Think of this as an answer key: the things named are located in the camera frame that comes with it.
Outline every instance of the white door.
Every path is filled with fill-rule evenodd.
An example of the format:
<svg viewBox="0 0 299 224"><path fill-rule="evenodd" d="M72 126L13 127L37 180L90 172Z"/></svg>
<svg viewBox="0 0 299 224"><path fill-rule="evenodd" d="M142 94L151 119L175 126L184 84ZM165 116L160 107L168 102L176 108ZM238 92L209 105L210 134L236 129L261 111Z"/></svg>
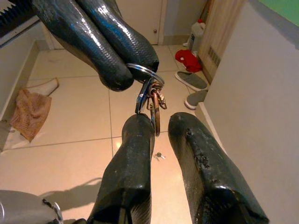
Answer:
<svg viewBox="0 0 299 224"><path fill-rule="evenodd" d="M162 0L116 0L122 17L151 44L158 44Z"/></svg>

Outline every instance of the gray slipper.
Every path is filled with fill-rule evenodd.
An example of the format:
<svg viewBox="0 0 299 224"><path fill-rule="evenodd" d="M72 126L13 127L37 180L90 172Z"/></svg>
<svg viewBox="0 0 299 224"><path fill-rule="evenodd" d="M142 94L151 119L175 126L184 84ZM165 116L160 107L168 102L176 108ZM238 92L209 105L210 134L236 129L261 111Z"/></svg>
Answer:
<svg viewBox="0 0 299 224"><path fill-rule="evenodd" d="M201 90L201 91L192 93L185 100L185 106L191 110L195 110L198 103L204 102L204 100L206 98L206 94L207 94L207 90Z"/></svg>
<svg viewBox="0 0 299 224"><path fill-rule="evenodd" d="M200 91L207 87L206 82L198 75L192 72L178 71L175 74L175 77L177 78L177 80L189 86L194 91Z"/></svg>

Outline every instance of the brown towel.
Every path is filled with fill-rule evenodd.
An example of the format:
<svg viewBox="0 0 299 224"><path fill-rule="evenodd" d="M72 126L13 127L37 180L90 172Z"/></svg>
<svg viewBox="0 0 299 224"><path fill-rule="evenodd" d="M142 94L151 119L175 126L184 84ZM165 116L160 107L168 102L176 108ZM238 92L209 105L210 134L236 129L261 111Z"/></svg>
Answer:
<svg viewBox="0 0 299 224"><path fill-rule="evenodd" d="M47 119L51 100L51 97L21 89L11 125L31 142Z"/></svg>

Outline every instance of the beige tile floor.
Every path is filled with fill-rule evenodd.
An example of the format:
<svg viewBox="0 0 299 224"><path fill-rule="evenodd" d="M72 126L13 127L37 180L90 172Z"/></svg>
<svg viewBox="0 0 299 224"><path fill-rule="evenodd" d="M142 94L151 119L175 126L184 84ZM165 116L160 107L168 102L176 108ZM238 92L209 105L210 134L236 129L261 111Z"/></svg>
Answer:
<svg viewBox="0 0 299 224"><path fill-rule="evenodd" d="M181 46L154 46L165 79L163 93L168 110L161 111L161 135L155 153L166 160L152 160L152 223L190 224L191 218L178 161L168 140L169 118L189 112L184 99L190 94L174 74L184 67L174 55ZM121 145L121 129L134 114L141 84L124 92L109 91L97 73L65 50L39 53L28 85L58 77L60 86L51 95L49 116L34 140L18 131L10 133L0 155L0 189L44 196L56 201L64 219L87 218L100 179Z"/></svg>

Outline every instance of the red object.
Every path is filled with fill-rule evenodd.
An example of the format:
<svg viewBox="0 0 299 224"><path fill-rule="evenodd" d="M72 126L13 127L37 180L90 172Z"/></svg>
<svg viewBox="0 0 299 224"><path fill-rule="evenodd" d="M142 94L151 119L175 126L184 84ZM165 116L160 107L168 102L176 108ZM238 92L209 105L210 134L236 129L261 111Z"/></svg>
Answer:
<svg viewBox="0 0 299 224"><path fill-rule="evenodd" d="M179 50L176 53L176 60L183 63L186 70L189 72L198 72L202 70L197 58L190 50Z"/></svg>

